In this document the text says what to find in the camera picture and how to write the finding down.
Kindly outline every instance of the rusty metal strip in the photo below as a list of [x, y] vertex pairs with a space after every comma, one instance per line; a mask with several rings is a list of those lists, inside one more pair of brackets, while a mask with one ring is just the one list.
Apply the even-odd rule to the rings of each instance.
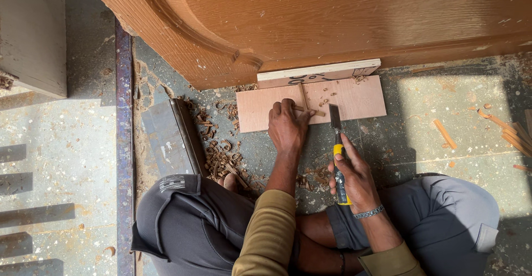
[[135, 177], [132, 143], [132, 37], [115, 19], [116, 34], [116, 262], [117, 275], [135, 275], [131, 226], [135, 220]]

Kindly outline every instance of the gray pants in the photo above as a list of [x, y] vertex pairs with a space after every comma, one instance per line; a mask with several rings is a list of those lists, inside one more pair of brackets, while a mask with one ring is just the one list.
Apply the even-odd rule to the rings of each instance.
[[[177, 176], [170, 177], [172, 182], [164, 183], [164, 177], [141, 200], [132, 250], [151, 255], [160, 276], [230, 275], [253, 203], [196, 176], [178, 176], [183, 187], [175, 189]], [[381, 190], [379, 196], [428, 275], [483, 274], [499, 215], [488, 192], [464, 180], [431, 176]], [[348, 206], [326, 211], [338, 248], [369, 247]], [[297, 256], [296, 236], [292, 260]]]

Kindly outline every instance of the wooden stick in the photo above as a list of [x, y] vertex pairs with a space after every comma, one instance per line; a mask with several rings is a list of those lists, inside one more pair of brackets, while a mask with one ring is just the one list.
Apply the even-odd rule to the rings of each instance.
[[238, 182], [243, 186], [244, 189], [247, 188], [247, 184], [246, 182], [244, 182], [242, 180], [242, 178], [240, 178], [240, 176], [238, 175], [238, 172], [233, 168], [231, 167], [230, 164], [226, 164], [226, 169], [229, 170], [231, 173], [234, 173], [236, 175], [236, 179], [238, 180]]
[[308, 110], [309, 106], [306, 104], [306, 97], [305, 97], [305, 91], [303, 90], [303, 84], [297, 83], [297, 87], [300, 89], [301, 92], [301, 98], [303, 99], [303, 110]]
[[434, 124], [436, 125], [436, 128], [438, 128], [439, 132], [442, 133], [443, 138], [445, 141], [447, 141], [451, 149], [456, 149], [458, 145], [454, 143], [453, 139], [449, 136], [449, 133], [447, 133], [447, 130], [445, 130], [443, 127], [443, 124], [437, 119], [434, 120]]
[[528, 152], [529, 155], [532, 155], [532, 146], [530, 144], [526, 143], [519, 136], [517, 136], [516, 134], [510, 132], [509, 130], [503, 129], [502, 133], [503, 134], [507, 134], [510, 137], [512, 137], [516, 142], [521, 144], [521, 146]]
[[525, 166], [514, 165], [513, 167], [514, 167], [515, 169], [520, 169], [520, 170], [523, 170], [523, 171], [532, 172], [532, 168], [528, 168], [528, 167], [525, 167]]
[[[296, 106], [296, 105], [292, 106], [292, 109], [298, 110], [298, 111], [301, 111], [301, 112], [303, 112], [305, 110], [302, 106]], [[314, 115], [325, 117], [325, 112], [318, 111], [318, 110], [314, 110], [314, 111], [316, 111], [316, 113]]]
[[519, 142], [517, 142], [512, 136], [508, 135], [507, 133], [503, 133], [501, 138], [508, 141], [508, 143], [513, 145], [517, 150], [521, 151], [523, 155], [527, 157], [532, 157], [532, 155], [530, 155], [528, 151]]
[[419, 73], [419, 72], [429, 71], [431, 69], [442, 69], [442, 68], [444, 68], [444, 66], [433, 66], [432, 68], [412, 69], [410, 72]]
[[532, 109], [525, 110], [525, 117], [527, 119], [528, 134], [532, 136]]
[[532, 139], [527, 134], [527, 131], [525, 131], [525, 129], [521, 126], [519, 121], [512, 123], [512, 126], [513, 126], [513, 128], [515, 130], [517, 130], [517, 133], [519, 134], [519, 136], [521, 136], [521, 138], [523, 138], [524, 141], [526, 141], [528, 144], [532, 145]]

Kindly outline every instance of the plywood board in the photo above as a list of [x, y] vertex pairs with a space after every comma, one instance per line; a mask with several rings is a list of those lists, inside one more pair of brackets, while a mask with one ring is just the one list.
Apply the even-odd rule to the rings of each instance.
[[0, 0], [0, 69], [15, 85], [67, 97], [64, 0]]
[[[303, 89], [309, 108], [326, 113], [325, 117], [313, 116], [310, 124], [330, 122], [328, 103], [338, 105], [341, 120], [386, 115], [379, 76], [368, 76], [366, 81], [358, 84], [354, 79], [303, 84]], [[240, 131], [267, 130], [268, 113], [273, 104], [283, 98], [293, 99], [296, 105], [303, 104], [297, 86], [237, 92]], [[295, 114], [298, 116], [301, 112], [295, 111]]]
[[380, 66], [380, 59], [316, 65], [257, 74], [260, 89], [369, 76]]

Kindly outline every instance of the man's right hand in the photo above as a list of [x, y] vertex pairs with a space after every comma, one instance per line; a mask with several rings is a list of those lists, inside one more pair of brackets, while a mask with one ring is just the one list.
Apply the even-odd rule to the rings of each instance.
[[[345, 177], [345, 192], [353, 203], [350, 205], [353, 214], [364, 213], [376, 209], [380, 205], [379, 195], [375, 188], [375, 182], [371, 176], [368, 163], [362, 159], [351, 141], [341, 134], [342, 143], [350, 161], [344, 159], [341, 154], [335, 155], [334, 161], [329, 163], [329, 171], [334, 171], [334, 164]], [[331, 194], [336, 194], [336, 179], [331, 176], [329, 180]]]

